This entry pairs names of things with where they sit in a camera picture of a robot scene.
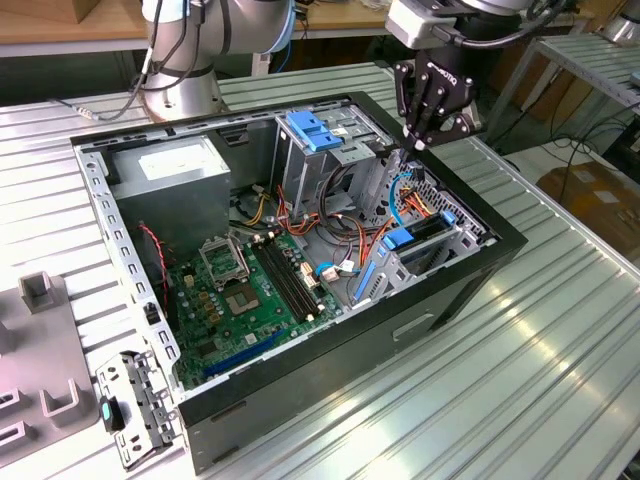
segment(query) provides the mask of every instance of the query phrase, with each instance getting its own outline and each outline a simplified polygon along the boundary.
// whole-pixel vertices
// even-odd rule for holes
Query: expansion slot bracket
[[[96,374],[102,393],[100,413],[107,431],[115,433],[127,471],[172,445],[180,431],[179,419],[151,351],[120,353]]]

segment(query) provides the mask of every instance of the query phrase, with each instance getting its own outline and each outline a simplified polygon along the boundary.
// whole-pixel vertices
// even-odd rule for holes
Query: metal workbench
[[[364,90],[372,64],[222,82],[233,108]],[[84,99],[114,111],[124,94]],[[136,106],[116,126],[147,122]],[[135,349],[125,293],[68,137],[105,129],[64,107],[0,109],[0,282],[62,274],[91,371]],[[237,452],[215,478],[615,478],[640,448],[640,273],[476,139],[435,152],[528,238],[449,325]],[[188,478],[179,446],[136,478]],[[14,478],[120,478],[101,423],[6,467]]]
[[[615,100],[623,107],[635,105],[632,110],[640,113],[640,87],[629,81],[631,74],[640,70],[640,47],[619,47],[597,34],[540,38],[531,42],[491,111],[487,121],[488,143],[497,136],[496,128],[504,109],[537,54],[548,58],[555,68],[552,66],[551,70],[545,72],[544,78],[541,78],[545,81],[538,82],[540,88],[532,92],[533,101],[543,93],[559,68],[573,73],[600,93],[600,98],[593,103],[585,117],[590,121],[582,127],[582,131],[599,119],[598,114],[608,99]]]

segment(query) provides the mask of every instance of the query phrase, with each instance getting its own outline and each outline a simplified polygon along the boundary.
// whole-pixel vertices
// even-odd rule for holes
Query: cardboard box
[[[80,23],[100,0],[0,0],[0,10],[66,23]]]
[[[566,168],[538,181],[556,201]],[[571,167],[563,206],[631,262],[640,259],[640,194],[598,162]]]

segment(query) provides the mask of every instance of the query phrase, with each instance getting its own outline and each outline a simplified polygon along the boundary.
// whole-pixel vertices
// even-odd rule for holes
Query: slotted aluminum surface
[[[222,90],[233,108],[364,90],[395,115],[392,77],[372,64],[233,80]],[[124,100],[81,101],[107,112]],[[118,126],[145,122],[137,106]],[[139,347],[68,144],[70,135],[107,128],[57,105],[0,109],[1,288],[40,269],[63,275],[91,371]],[[454,322],[206,477],[614,478],[638,450],[638,272],[481,142],[436,153],[527,246]],[[133,476],[191,472],[176,446]],[[98,423],[0,476],[124,473]]]
[[[537,48],[625,107],[640,102],[640,87],[629,80],[640,71],[640,47],[619,47],[592,33],[547,37]]]

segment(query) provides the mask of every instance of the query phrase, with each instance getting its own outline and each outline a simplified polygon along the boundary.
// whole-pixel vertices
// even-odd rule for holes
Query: blue pcie slot
[[[256,355],[266,352],[271,347],[273,347],[278,337],[283,333],[284,330],[278,330],[276,333],[271,335],[269,338],[261,341],[260,343],[256,343],[252,347],[249,347],[242,352],[238,352],[235,355],[230,356],[226,360],[205,368],[202,371],[202,374],[205,377],[212,377],[214,375],[217,375],[218,373],[224,372],[225,370],[229,370],[230,368],[235,367],[236,365],[239,365],[249,360],[250,358],[255,357]]]

